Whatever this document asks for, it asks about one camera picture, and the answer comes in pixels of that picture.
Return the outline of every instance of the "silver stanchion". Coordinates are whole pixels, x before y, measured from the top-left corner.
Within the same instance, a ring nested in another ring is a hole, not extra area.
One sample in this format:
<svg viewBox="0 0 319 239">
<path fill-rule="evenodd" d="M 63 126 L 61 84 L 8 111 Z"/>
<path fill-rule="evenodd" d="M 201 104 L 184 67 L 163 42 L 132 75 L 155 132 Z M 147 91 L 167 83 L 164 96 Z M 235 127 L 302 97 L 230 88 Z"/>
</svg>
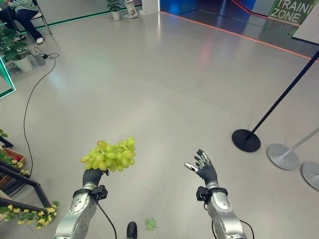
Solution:
<svg viewBox="0 0 319 239">
<path fill-rule="evenodd" d="M 278 167 L 286 170 L 292 170 L 298 167 L 299 161 L 294 150 L 319 132 L 319 127 L 308 134 L 304 139 L 297 143 L 292 148 L 279 143 L 271 144 L 267 148 L 268 158 Z"/>
<path fill-rule="evenodd" d="M 319 191 L 319 163 L 306 162 L 301 167 L 306 182 Z"/>
</svg>

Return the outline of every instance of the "black glove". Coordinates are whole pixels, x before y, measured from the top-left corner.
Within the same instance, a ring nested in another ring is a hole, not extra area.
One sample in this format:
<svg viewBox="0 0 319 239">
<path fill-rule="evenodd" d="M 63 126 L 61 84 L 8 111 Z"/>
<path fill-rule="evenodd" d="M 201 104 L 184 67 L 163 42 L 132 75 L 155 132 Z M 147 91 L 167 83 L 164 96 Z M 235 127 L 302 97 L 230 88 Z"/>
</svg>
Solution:
<svg viewBox="0 0 319 239">
<path fill-rule="evenodd" d="M 198 161 L 195 163 L 197 167 L 190 163 L 185 163 L 185 167 L 194 171 L 198 176 L 204 179 L 206 185 L 210 182 L 217 183 L 216 170 L 211 164 L 207 154 L 201 149 L 198 150 L 197 154 L 200 156 L 200 158 L 195 156 L 195 159 Z"/>
<path fill-rule="evenodd" d="M 105 172 L 101 171 L 100 169 L 85 170 L 83 174 L 83 185 L 87 183 L 93 183 L 98 186 L 100 183 L 100 179 L 104 173 Z"/>
</svg>

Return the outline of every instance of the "white flower pot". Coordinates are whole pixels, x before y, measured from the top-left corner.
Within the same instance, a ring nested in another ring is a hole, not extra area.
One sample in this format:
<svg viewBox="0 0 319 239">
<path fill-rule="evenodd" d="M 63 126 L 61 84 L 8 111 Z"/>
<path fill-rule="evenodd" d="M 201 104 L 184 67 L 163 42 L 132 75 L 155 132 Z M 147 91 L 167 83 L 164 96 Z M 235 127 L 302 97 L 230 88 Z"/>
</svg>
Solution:
<svg viewBox="0 0 319 239">
<path fill-rule="evenodd" d="M 112 11 L 112 16 L 114 20 L 120 20 L 120 12 L 119 11 Z"/>
<path fill-rule="evenodd" d="M 25 56 L 22 60 L 13 61 L 13 62 L 23 72 L 31 71 L 33 69 L 33 66 L 27 56 Z"/>
</svg>

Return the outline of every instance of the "white sneaker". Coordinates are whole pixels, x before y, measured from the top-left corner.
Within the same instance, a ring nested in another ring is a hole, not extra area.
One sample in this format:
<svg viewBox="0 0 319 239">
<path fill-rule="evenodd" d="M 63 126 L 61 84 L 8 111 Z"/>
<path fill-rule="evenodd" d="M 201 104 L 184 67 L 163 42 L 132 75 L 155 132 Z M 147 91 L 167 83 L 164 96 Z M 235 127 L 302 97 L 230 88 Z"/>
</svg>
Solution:
<svg viewBox="0 0 319 239">
<path fill-rule="evenodd" d="M 20 36 L 17 36 L 13 39 L 14 42 L 16 41 L 23 41 L 23 40 L 26 40 L 26 36 L 25 35 L 20 35 Z"/>
<path fill-rule="evenodd" d="M 36 40 L 36 44 L 40 45 L 40 44 L 42 44 L 42 43 L 44 43 L 43 37 L 40 37 L 40 38 L 38 38 L 38 39 Z"/>
</svg>

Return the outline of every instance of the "stanchion base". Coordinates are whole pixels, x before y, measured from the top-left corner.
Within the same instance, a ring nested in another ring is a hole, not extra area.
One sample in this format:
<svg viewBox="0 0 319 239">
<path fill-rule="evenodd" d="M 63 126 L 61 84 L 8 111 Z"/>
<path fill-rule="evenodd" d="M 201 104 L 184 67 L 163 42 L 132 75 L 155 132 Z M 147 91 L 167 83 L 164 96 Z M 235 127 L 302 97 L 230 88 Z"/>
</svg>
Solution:
<svg viewBox="0 0 319 239">
<path fill-rule="evenodd" d="M 238 129 L 233 132 L 231 139 L 237 148 L 245 152 L 255 152 L 260 148 L 260 140 L 254 133 L 246 140 L 246 137 L 251 134 L 251 131 L 246 129 Z"/>
<path fill-rule="evenodd" d="M 297 155 L 294 152 L 291 152 L 285 157 L 281 156 L 289 149 L 289 147 L 279 143 L 271 144 L 267 148 L 267 156 L 276 166 L 285 170 L 292 170 L 299 166 Z"/>
<path fill-rule="evenodd" d="M 306 162 L 301 167 L 301 173 L 306 182 L 319 191 L 319 164 Z"/>
</svg>

